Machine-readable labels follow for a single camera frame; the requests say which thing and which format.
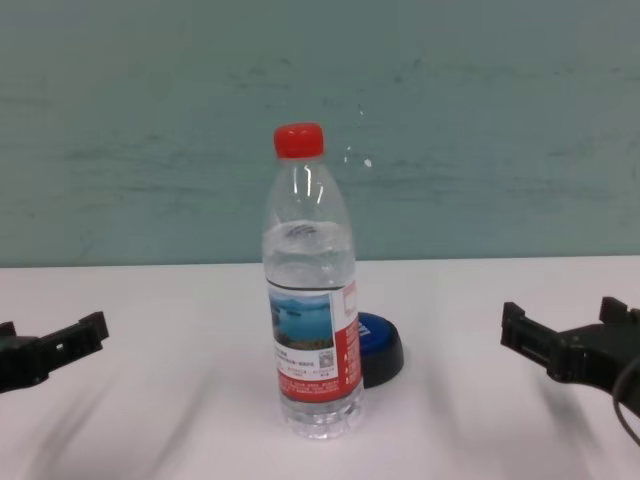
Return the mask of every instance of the barcode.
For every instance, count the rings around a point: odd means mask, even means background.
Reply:
[[[333,352],[320,352],[320,368],[333,367]]]

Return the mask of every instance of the clear plastic bottle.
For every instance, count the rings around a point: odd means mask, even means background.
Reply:
[[[355,256],[349,215],[322,164],[316,124],[274,134],[273,184],[262,255],[283,413],[308,438],[338,437],[362,414]]]

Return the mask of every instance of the blue container lid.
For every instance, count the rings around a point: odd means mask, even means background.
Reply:
[[[386,318],[360,312],[360,359],[364,388],[395,377],[404,365],[402,342],[395,325]]]

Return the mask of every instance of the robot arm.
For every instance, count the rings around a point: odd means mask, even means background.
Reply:
[[[42,338],[20,337],[13,323],[0,324],[0,393],[44,382],[49,372],[102,350],[108,336],[102,312]]]
[[[613,397],[624,428],[640,439],[622,417],[619,403],[640,417],[640,310],[612,297],[602,299],[602,323],[556,332],[527,318],[515,303],[505,303],[501,344],[543,366],[561,383],[599,388]]]

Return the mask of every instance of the red bottle cap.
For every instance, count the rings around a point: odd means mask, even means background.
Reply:
[[[280,158],[317,157],[324,153],[322,127],[317,123],[292,123],[278,127],[273,144]]]

